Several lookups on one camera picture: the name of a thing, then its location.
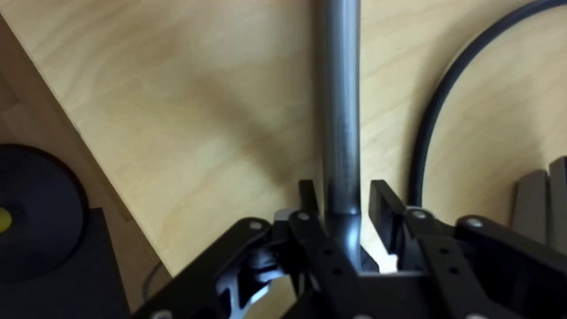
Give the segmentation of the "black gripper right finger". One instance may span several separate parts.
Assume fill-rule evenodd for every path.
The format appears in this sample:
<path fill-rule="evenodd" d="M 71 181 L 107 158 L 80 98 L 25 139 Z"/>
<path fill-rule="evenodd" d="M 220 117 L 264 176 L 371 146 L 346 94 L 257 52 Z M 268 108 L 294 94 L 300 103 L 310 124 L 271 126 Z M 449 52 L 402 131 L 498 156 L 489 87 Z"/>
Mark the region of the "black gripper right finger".
<path fill-rule="evenodd" d="M 567 257 L 475 215 L 449 227 L 371 185 L 371 220 L 399 271 L 360 282 L 365 319 L 567 319 Z"/>

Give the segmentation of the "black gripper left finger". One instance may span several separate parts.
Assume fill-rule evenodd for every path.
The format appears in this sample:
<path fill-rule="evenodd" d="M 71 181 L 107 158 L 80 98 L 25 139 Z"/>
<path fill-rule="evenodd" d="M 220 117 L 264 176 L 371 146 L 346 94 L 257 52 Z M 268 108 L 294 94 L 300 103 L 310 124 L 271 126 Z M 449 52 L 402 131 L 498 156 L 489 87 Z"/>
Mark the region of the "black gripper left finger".
<path fill-rule="evenodd" d="M 298 211 L 273 224 L 238 220 L 133 319 L 243 319 L 282 277 L 291 279 L 296 293 L 286 319 L 351 319 L 355 271 L 323 232 L 314 183 L 298 186 Z"/>

